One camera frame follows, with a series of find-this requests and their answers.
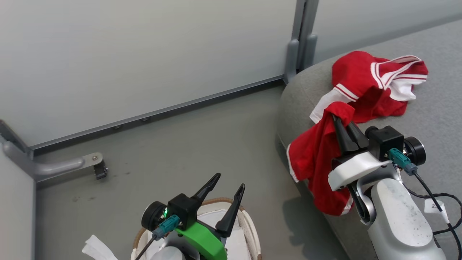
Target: cable connector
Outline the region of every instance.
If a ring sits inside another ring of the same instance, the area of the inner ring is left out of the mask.
[[[388,151],[388,158],[401,167],[409,176],[414,175],[414,172],[417,171],[417,166],[411,162],[411,159],[396,148]]]
[[[180,225],[180,218],[177,215],[172,215],[162,222],[158,228],[152,232],[152,237],[155,237],[155,240],[163,238],[165,234],[172,232]]]

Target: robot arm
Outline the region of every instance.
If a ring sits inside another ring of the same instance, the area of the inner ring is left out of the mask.
[[[422,212],[403,186],[397,166],[389,160],[393,148],[415,164],[425,162],[425,150],[413,137],[404,139],[390,126],[366,131],[368,145],[354,123],[346,129],[334,116],[342,156],[333,159],[328,176],[331,189],[348,188],[380,260],[445,260]],[[365,191],[366,184],[374,183]]]

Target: red cloth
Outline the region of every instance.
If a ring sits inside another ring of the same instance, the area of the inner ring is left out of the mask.
[[[329,104],[321,120],[287,148],[291,175],[296,181],[309,180],[308,187],[320,211],[337,216],[348,213],[353,206],[347,189],[332,191],[328,183],[331,160],[340,156],[332,114],[341,118],[344,126],[351,121],[363,123],[377,117],[400,116],[407,102],[390,97],[391,82],[399,77],[416,77],[421,83],[427,74],[425,64],[415,56],[389,61],[361,51],[343,56],[332,66],[334,89],[351,102]]]
[[[354,51],[332,66],[332,85],[352,98],[350,105],[357,110],[353,121],[364,123],[379,117],[403,115],[407,102],[390,98],[392,80],[426,79],[427,75],[425,63],[415,56],[387,60]]]

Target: sticker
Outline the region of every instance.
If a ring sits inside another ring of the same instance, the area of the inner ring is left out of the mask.
[[[441,209],[443,211],[440,212],[438,210],[438,207],[433,202],[433,200],[431,198],[428,198],[428,199],[425,200],[425,209],[424,209],[425,213],[439,213],[443,217],[444,221],[446,223],[449,223],[448,213],[446,212],[446,209],[444,208],[444,203],[442,201],[439,201],[439,200],[437,200],[437,201],[438,201],[438,204],[439,204],[439,206],[441,207]]]

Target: gray fabric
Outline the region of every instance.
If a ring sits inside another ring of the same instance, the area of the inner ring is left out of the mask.
[[[462,198],[462,20],[417,32],[362,50],[388,59],[416,55],[429,70],[426,83],[416,86],[417,99],[409,102],[401,117],[372,120],[362,124],[391,125],[405,136],[420,139],[427,151],[427,161],[419,173],[434,193],[447,192]],[[326,60],[299,73],[282,94],[278,118],[278,135],[284,145],[313,125],[309,114],[317,101],[331,88],[331,67],[338,57]],[[425,190],[415,178],[403,176],[405,184],[420,194]],[[460,218],[459,205],[442,198],[452,223]],[[415,199],[423,209],[423,200]],[[445,228],[438,216],[426,215],[433,230]],[[367,228],[355,212],[345,216],[327,216],[334,232],[352,260],[370,260],[375,253],[367,236]],[[462,238],[462,227],[457,230]],[[457,247],[450,233],[437,236],[447,258],[457,257]]]

